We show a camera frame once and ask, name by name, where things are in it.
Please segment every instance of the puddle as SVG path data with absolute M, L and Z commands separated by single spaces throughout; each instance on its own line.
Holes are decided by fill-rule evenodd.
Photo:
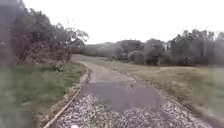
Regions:
M 82 94 L 90 93 L 104 99 L 119 112 L 146 106 L 161 109 L 163 101 L 155 90 L 137 84 L 132 81 L 88 83 L 83 87 Z

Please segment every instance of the green grass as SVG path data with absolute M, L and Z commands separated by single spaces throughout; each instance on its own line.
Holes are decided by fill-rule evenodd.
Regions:
M 62 72 L 41 67 L 17 66 L 0 72 L 0 118 L 8 127 L 31 127 L 37 114 L 43 114 L 61 100 L 68 88 L 79 81 L 84 67 L 66 64 Z
M 156 88 L 173 96 L 192 111 L 198 112 L 195 108 L 203 108 L 206 113 L 224 119 L 224 68 L 144 66 L 100 57 L 75 55 L 75 58 L 136 75 L 154 83 Z

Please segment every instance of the vegetation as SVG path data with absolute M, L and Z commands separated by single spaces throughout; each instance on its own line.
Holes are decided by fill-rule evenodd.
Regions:
M 202 112 L 222 121 L 224 119 L 224 68 L 144 66 L 81 55 L 74 58 L 138 76 L 173 96 L 196 114 Z
M 224 58 L 224 33 L 217 35 L 211 31 L 185 30 L 174 39 L 163 42 L 150 39 L 145 43 L 138 40 L 123 40 L 117 43 L 87 45 L 84 54 L 91 56 L 113 57 L 126 61 L 127 55 L 133 51 L 144 53 L 147 65 L 222 65 Z
M 0 1 L 0 127 L 34 127 L 63 98 L 83 74 L 69 60 L 87 39 L 21 0 Z
M 44 67 L 1 68 L 0 113 L 7 114 L 5 116 L 8 118 L 3 119 L 5 123 L 10 121 L 5 124 L 7 127 L 15 124 L 19 128 L 34 127 L 39 121 L 38 117 L 45 116 L 53 104 L 62 100 L 68 89 L 79 82 L 79 77 L 84 73 L 84 67 L 77 64 L 64 65 L 62 72 L 42 70 Z

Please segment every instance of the gravel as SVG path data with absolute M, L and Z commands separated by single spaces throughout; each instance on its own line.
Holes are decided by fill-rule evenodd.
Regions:
M 110 103 L 85 94 L 73 102 L 53 128 L 211 128 L 175 103 L 167 101 L 162 110 L 149 106 L 116 112 Z

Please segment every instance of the sky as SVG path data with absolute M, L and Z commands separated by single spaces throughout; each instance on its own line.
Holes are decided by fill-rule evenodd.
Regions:
M 223 0 L 23 0 L 52 23 L 86 31 L 87 44 L 168 41 L 183 30 L 224 31 Z

